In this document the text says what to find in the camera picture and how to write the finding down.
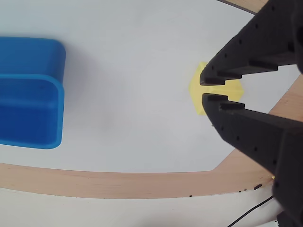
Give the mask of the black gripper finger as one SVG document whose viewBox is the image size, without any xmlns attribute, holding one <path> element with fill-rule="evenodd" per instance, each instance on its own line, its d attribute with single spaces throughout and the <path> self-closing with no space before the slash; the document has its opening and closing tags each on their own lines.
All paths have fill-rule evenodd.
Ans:
<svg viewBox="0 0 303 227">
<path fill-rule="evenodd" d="M 303 2 L 269 0 L 205 66 L 201 85 L 297 65 L 303 70 Z"/>
<path fill-rule="evenodd" d="M 245 109 L 227 96 L 205 93 L 203 108 L 221 138 L 275 176 L 273 196 L 303 225 L 302 122 Z"/>
</svg>

